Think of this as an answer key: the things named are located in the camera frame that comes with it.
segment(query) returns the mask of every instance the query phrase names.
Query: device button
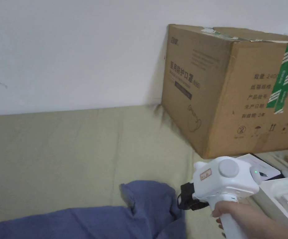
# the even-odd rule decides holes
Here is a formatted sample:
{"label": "device button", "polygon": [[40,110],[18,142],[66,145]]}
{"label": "device button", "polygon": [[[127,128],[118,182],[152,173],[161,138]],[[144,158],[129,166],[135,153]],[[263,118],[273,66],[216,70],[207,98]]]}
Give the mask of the device button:
{"label": "device button", "polygon": [[253,180],[258,185],[260,185],[261,184],[261,176],[260,176],[258,168],[256,168],[255,166],[251,166],[250,167],[250,173],[251,173],[251,176],[252,176]]}
{"label": "device button", "polygon": [[232,159],[224,159],[219,163],[218,170],[224,177],[236,177],[239,173],[239,166]]}

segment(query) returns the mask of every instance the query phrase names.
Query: cardboard box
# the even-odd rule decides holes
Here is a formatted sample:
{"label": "cardboard box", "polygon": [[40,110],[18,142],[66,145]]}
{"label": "cardboard box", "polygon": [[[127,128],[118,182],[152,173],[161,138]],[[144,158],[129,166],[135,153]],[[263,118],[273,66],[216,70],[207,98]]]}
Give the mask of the cardboard box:
{"label": "cardboard box", "polygon": [[288,148],[288,36],[169,25],[162,105],[203,158]]}

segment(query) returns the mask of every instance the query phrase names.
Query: human arm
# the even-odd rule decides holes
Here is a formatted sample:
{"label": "human arm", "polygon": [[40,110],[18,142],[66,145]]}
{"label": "human arm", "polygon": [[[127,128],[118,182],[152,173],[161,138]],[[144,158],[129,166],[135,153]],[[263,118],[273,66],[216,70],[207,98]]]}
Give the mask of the human arm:
{"label": "human arm", "polygon": [[[278,224],[264,213],[255,210],[247,204],[221,201],[216,203],[213,217],[220,217],[222,214],[231,214],[234,220],[240,225],[248,238],[257,239],[285,239],[288,238],[288,228]],[[216,220],[222,228],[220,219]]]}

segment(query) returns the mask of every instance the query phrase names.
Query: white device handle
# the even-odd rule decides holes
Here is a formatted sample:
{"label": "white device handle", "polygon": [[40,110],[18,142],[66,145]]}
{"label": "white device handle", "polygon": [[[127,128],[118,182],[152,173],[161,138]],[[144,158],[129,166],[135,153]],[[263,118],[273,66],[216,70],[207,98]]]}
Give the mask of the white device handle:
{"label": "white device handle", "polygon": [[222,214],[221,223],[224,228],[226,239],[248,239],[246,234],[230,214]]}
{"label": "white device handle", "polygon": [[[218,196],[212,196],[208,200],[208,203],[212,211],[215,209],[215,205],[219,201],[238,202],[236,195],[221,194]],[[222,214],[221,223],[224,228],[226,239],[248,239],[244,231],[241,229],[241,227],[238,225],[238,223],[233,219],[233,217],[230,214]]]}

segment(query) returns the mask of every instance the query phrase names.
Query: finger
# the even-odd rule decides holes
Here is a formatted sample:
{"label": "finger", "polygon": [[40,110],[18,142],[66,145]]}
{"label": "finger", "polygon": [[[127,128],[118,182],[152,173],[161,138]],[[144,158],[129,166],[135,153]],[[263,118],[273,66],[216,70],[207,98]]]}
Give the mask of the finger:
{"label": "finger", "polygon": [[220,217],[222,214],[230,213],[231,208],[236,206],[236,202],[220,201],[215,205],[215,210],[212,212],[213,217]]}

